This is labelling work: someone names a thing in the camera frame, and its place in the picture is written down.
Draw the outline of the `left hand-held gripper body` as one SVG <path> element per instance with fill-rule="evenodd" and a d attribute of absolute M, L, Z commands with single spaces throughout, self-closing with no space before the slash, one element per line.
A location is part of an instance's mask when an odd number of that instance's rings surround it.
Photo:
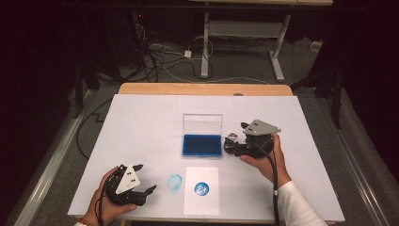
<path fill-rule="evenodd" d="M 147 197 L 144 196 L 144 192 L 134 191 L 134 188 L 139 185 L 140 181 L 132 165 L 120 165 L 107 180 L 105 194 L 112 203 L 119 206 L 130 203 L 142 206 L 146 202 Z"/>

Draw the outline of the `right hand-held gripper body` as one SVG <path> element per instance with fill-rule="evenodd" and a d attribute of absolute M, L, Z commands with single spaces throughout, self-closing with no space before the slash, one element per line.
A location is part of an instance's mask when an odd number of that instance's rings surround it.
<path fill-rule="evenodd" d="M 275 125 L 254 120 L 246 129 L 243 129 L 246 135 L 245 144 L 236 144 L 240 146 L 240 149 L 235 156 L 249 155 L 257 159 L 266 157 L 274 148 L 271 135 L 280 131 L 281 129 Z"/>

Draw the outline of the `black stamp with clear knob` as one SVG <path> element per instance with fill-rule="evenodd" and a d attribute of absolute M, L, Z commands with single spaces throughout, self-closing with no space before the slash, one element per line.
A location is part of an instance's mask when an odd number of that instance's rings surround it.
<path fill-rule="evenodd" d="M 235 133 L 230 133 L 225 137 L 223 148 L 226 152 L 230 152 L 238 143 L 238 136 Z"/>

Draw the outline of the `person's left hand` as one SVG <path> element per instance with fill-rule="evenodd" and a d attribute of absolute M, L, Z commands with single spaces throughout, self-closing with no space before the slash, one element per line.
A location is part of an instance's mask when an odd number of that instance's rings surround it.
<path fill-rule="evenodd" d="M 106 179 L 118 168 L 118 166 L 114 167 L 103 176 L 98 188 L 93 193 L 87 212 L 78 220 L 76 226 L 99 226 L 98 216 L 102 216 L 104 224 L 106 224 L 122 214 L 136 210 L 135 204 L 118 206 L 107 197 L 102 196 L 102 189 Z"/>

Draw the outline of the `person's right hand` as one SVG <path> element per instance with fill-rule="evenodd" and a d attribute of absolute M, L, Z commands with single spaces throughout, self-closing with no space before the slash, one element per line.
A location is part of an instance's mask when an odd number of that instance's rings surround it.
<path fill-rule="evenodd" d="M 285 165 L 284 153 L 280 147 L 278 134 L 272 134 L 274 141 L 274 150 L 269 154 L 273 163 L 270 163 L 267 157 L 255 159 L 248 155 L 241 155 L 239 159 L 250 166 L 259 170 L 259 172 L 270 182 L 280 188 L 292 180 Z"/>

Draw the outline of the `white table cover board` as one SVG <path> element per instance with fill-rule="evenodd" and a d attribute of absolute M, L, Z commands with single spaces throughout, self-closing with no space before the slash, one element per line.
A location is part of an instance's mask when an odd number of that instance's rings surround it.
<path fill-rule="evenodd" d="M 221 114 L 222 135 L 242 133 L 241 122 L 261 120 L 281 129 L 287 169 L 307 200 L 327 222 L 343 211 L 295 96 L 128 95 L 114 97 L 69 215 L 83 216 L 103 175 L 119 164 L 142 164 L 141 189 L 156 185 L 134 220 L 265 223 L 274 219 L 272 185 L 253 167 L 229 154 L 219 159 L 184 158 L 183 114 Z M 218 168 L 219 214 L 185 215 L 187 167 Z"/>

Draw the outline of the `white paper sheet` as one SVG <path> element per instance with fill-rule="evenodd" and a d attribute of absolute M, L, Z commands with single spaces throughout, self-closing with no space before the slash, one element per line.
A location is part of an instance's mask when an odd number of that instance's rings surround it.
<path fill-rule="evenodd" d="M 219 214 L 218 168 L 186 168 L 184 214 L 202 216 Z"/>

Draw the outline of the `wooden table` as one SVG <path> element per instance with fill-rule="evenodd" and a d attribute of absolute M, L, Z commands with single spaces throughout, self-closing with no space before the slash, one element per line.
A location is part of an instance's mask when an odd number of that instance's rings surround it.
<path fill-rule="evenodd" d="M 294 96 L 291 90 L 283 85 L 245 85 L 245 84 L 124 84 L 118 94 L 128 95 L 193 95 L 193 96 Z M 237 135 L 243 138 L 243 132 Z M 185 177 L 174 175 L 171 185 L 180 186 Z"/>

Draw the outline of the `black metal stand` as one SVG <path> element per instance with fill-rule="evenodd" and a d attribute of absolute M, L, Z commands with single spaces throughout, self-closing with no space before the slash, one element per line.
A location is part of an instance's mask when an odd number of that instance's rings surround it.
<path fill-rule="evenodd" d="M 310 73 L 306 78 L 293 83 L 291 90 L 302 87 L 313 87 L 317 98 L 332 98 L 330 109 L 331 119 L 337 129 L 340 125 L 340 108 L 343 87 L 343 68 L 338 61 L 332 61 L 318 72 Z"/>

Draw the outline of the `dark curtain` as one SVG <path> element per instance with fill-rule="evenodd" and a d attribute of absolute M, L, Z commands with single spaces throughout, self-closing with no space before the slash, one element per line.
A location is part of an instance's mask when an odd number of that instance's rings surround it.
<path fill-rule="evenodd" d="M 374 0 L 345 89 L 390 172 L 399 178 L 399 0 Z"/>
<path fill-rule="evenodd" d="M 20 198 L 67 113 L 73 62 L 57 0 L 0 0 L 0 207 Z"/>

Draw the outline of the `black equipment with red light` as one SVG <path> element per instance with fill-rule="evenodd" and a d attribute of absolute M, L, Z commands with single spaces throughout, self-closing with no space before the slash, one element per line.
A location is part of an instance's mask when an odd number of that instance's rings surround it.
<path fill-rule="evenodd" d="M 133 64 L 138 66 L 141 64 L 143 56 L 147 49 L 147 37 L 146 37 L 146 30 L 141 23 L 141 15 L 137 12 L 131 13 L 132 17 L 132 28 L 133 28 L 133 40 L 134 40 L 134 57 L 133 57 Z"/>

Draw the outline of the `aluminium rail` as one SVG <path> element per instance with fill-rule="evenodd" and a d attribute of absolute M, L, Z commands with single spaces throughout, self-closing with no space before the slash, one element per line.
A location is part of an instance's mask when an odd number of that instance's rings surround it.
<path fill-rule="evenodd" d="M 80 112 L 76 116 L 67 119 L 67 121 L 61 126 L 61 133 L 56 139 L 53 153 L 45 164 L 45 168 L 43 169 L 34 189 L 30 193 L 29 198 L 24 204 L 24 208 L 17 217 L 13 226 L 30 226 L 32 223 L 54 179 L 56 178 L 57 172 L 60 169 L 64 157 L 71 146 L 73 137 L 75 136 L 80 123 L 88 111 L 88 107 L 94 100 L 96 93 L 96 90 L 88 90 L 84 95 L 84 105 Z"/>
<path fill-rule="evenodd" d="M 362 202 L 367 208 L 374 225 L 389 226 L 390 223 L 386 218 L 385 213 L 381 209 L 381 206 L 375 196 L 373 189 L 370 186 L 370 183 L 367 181 L 365 174 L 362 172 L 359 166 L 359 162 L 353 155 L 352 149 L 350 148 L 348 141 L 343 135 L 343 131 L 336 126 L 335 122 L 331 118 L 328 102 L 326 100 L 319 99 L 318 104 L 323 109 L 323 112 L 327 117 L 329 126 L 331 127 L 335 137 L 340 143 L 340 153 L 343 156 L 343 161 L 348 168 L 348 171 L 357 187 L 358 193 L 361 196 Z"/>

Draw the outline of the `white metal frame desk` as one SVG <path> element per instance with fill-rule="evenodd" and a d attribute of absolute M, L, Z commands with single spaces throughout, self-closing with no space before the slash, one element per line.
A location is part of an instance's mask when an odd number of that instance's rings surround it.
<path fill-rule="evenodd" d="M 219 4 L 221 7 L 283 7 L 295 9 L 303 7 L 304 9 L 321 7 L 330 7 L 333 0 L 191 0 L 200 3 L 203 7 L 215 7 Z M 262 38 L 276 39 L 276 47 L 268 52 L 274 75 L 279 82 L 285 80 L 281 66 L 279 64 L 279 52 L 285 38 L 292 14 L 284 13 L 280 22 L 245 22 L 238 19 L 211 19 L 210 13 L 204 13 L 203 39 L 200 77 L 209 78 L 211 71 L 210 57 L 214 51 L 211 37 L 239 37 L 239 38 Z"/>

